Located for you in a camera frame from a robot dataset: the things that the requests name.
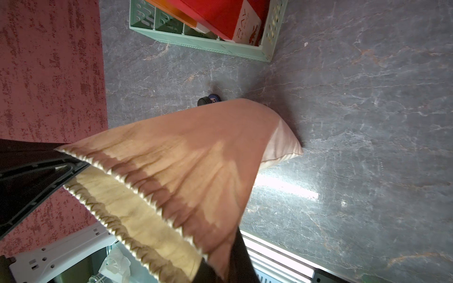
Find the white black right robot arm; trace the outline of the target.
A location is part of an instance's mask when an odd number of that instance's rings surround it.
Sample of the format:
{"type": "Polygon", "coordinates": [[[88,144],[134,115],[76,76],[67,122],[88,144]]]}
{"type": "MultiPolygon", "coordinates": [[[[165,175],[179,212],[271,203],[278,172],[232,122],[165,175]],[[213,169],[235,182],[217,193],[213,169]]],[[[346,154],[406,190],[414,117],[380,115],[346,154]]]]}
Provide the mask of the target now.
{"type": "MultiPolygon", "coordinates": [[[[1,237],[88,164],[56,151],[58,143],[1,140],[1,237]]],[[[93,252],[114,244],[100,224],[31,252],[1,256],[1,282],[47,283],[93,252]]]]}

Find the beige cloth drawstring soil bag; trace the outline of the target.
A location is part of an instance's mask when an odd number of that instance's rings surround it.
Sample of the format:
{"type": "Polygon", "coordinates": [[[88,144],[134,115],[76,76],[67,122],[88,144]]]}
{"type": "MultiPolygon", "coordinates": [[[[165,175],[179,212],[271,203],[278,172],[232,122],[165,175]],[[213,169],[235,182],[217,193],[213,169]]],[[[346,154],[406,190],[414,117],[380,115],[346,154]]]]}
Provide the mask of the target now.
{"type": "Polygon", "coordinates": [[[198,106],[58,148],[89,167],[66,183],[160,283],[226,279],[258,172],[303,153],[287,123],[247,99],[198,106]]]}

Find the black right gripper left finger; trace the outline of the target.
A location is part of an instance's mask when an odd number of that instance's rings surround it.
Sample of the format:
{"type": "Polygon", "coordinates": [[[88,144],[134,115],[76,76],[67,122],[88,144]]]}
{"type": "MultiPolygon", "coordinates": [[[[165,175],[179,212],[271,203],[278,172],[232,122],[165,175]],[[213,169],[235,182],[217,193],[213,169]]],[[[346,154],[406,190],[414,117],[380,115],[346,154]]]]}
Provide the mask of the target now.
{"type": "Polygon", "coordinates": [[[61,143],[1,139],[1,238],[89,167],[56,151],[61,143]]]}

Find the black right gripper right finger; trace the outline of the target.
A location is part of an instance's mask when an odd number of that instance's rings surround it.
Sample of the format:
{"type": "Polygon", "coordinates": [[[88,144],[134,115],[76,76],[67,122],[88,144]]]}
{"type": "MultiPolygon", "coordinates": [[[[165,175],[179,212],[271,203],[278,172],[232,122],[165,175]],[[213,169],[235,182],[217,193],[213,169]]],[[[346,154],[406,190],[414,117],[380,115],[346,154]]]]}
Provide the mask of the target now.
{"type": "Polygon", "coordinates": [[[221,279],[203,259],[193,283],[260,283],[252,265],[240,229],[237,229],[230,255],[228,277],[221,279]]]}

